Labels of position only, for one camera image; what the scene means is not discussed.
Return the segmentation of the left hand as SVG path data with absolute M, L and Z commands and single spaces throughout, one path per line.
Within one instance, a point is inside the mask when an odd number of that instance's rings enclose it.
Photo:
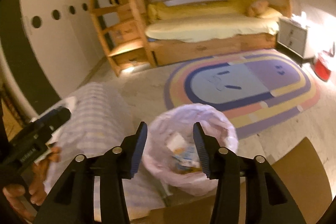
M 32 204 L 41 206 L 46 199 L 47 193 L 44 182 L 46 180 L 50 164 L 52 162 L 60 161 L 60 153 L 61 148 L 54 146 L 51 148 L 50 153 L 38 164 L 33 162 L 31 170 L 34 175 L 28 187 L 29 195 L 31 196 L 30 202 Z M 26 206 L 26 190 L 24 186 L 20 184 L 9 184 L 2 189 L 2 192 L 17 215 L 26 222 L 32 223 L 34 221 L 35 216 Z

